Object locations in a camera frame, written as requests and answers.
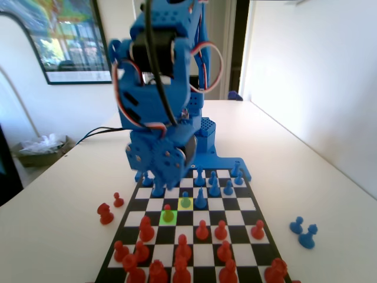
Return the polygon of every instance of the framed picture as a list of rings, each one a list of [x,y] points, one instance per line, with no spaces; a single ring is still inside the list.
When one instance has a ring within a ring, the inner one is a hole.
[[[111,83],[96,0],[0,0],[25,31],[48,84]]]

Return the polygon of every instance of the tabletop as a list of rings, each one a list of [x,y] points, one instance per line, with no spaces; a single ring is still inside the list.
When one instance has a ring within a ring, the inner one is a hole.
[[[219,156],[242,157],[292,279],[374,282],[377,202],[250,102],[206,101]],[[119,127],[118,114],[105,126]],[[0,208],[0,281],[94,282],[125,207],[102,226],[98,206],[119,192],[128,203],[135,172],[129,132],[86,139]],[[289,223],[317,224],[316,246],[299,245]]]

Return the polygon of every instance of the white square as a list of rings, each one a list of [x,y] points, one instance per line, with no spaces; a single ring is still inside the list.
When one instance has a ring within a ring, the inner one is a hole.
[[[247,235],[249,236],[249,239],[250,239],[250,243],[270,243],[267,236],[266,236],[266,231],[263,229],[263,232],[264,232],[264,237],[260,240],[254,238],[252,236],[252,227],[255,227],[255,225],[246,225],[245,228],[246,228],[246,232],[247,232]]]
[[[194,179],[193,178],[181,179],[179,187],[194,187]]]
[[[186,236],[188,245],[194,243],[194,228],[192,226],[176,226],[176,237],[174,238],[176,245],[178,245],[178,237],[181,234]]]
[[[226,220],[228,225],[245,225],[243,221],[242,213],[239,210],[226,210],[225,211]]]
[[[194,282],[194,268],[192,266],[188,266],[187,270],[189,271],[189,273],[191,275],[191,283],[193,283]],[[172,267],[172,269],[171,269],[170,283],[173,283],[174,273],[176,273],[176,268]]]
[[[198,197],[199,190],[200,190],[199,187],[194,187],[194,190],[193,190],[194,195],[193,196],[194,196],[195,199]],[[203,197],[205,199],[208,198],[206,187],[203,188]]]
[[[154,230],[154,235],[153,235],[153,238],[152,240],[148,241],[148,242],[144,242],[145,245],[154,245],[156,243],[156,237],[157,237],[157,231],[158,231],[158,226],[152,226],[153,230]],[[137,237],[137,241],[141,241],[140,239],[140,233]]]
[[[230,174],[228,170],[218,170],[217,171],[218,178],[230,178]]]
[[[224,210],[224,203],[222,198],[209,198],[207,200],[209,210]]]
[[[231,243],[232,241],[230,240],[230,234],[229,234],[228,226],[225,225],[225,230],[226,230],[227,234],[226,234],[225,239],[223,239],[223,240],[219,240],[219,239],[217,239],[217,238],[216,238],[216,235],[214,234],[214,231],[216,230],[217,227],[218,227],[218,225],[216,225],[216,226],[211,226],[211,237],[212,237],[212,243],[223,243],[223,241],[228,241],[229,243]]]
[[[237,198],[241,210],[255,210],[255,205],[251,198]]]
[[[139,227],[141,218],[145,215],[145,211],[130,211],[127,220],[125,221],[125,227]]]
[[[201,220],[206,221],[206,226],[210,226],[210,212],[207,210],[194,210],[194,226],[199,226]]]
[[[155,245],[153,250],[152,262],[158,259],[164,267],[173,266],[174,245]]]
[[[257,266],[251,244],[236,243],[232,248],[237,266]]]
[[[172,190],[165,190],[165,199],[178,199],[179,198],[179,187],[174,187]]]
[[[130,251],[130,254],[134,253],[135,245],[123,245],[123,246],[128,247],[128,250]],[[110,267],[110,268],[123,268],[122,263],[121,262],[117,262],[114,259],[114,255],[115,255],[115,250],[113,252],[113,255],[112,255],[112,257],[110,259],[110,262],[108,263],[107,267]]]
[[[139,187],[136,194],[136,199],[149,199],[151,197],[152,188],[151,187]]]
[[[161,211],[163,210],[164,199],[149,199],[147,211]]]
[[[214,266],[212,244],[194,245],[194,266]]]

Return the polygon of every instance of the plastic bag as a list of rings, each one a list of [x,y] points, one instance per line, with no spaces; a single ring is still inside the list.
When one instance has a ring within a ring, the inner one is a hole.
[[[50,134],[42,136],[41,141],[24,141],[21,143],[23,149],[19,152],[24,155],[46,154],[57,152],[65,143],[65,136],[61,134]]]

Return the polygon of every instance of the green highlighted square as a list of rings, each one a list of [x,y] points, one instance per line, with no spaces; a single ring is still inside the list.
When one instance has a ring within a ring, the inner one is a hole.
[[[177,225],[177,211],[176,210],[171,210],[171,212],[173,213],[174,215],[174,218],[172,221],[170,222],[165,222],[164,220],[164,210],[162,210],[161,212],[161,216],[160,216],[160,222],[158,223],[159,226],[176,226]]]

